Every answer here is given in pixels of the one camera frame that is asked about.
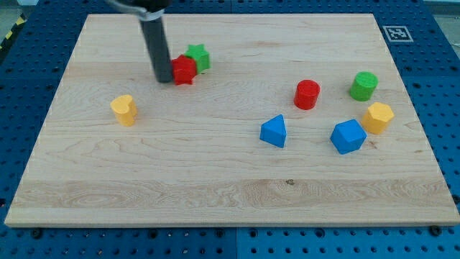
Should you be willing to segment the black robot arm end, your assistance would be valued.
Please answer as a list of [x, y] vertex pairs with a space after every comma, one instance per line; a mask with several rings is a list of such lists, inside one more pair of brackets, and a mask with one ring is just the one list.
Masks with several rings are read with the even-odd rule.
[[149, 12], [157, 12], [169, 7], [172, 0], [127, 0], [127, 3], [132, 6], [142, 7]]

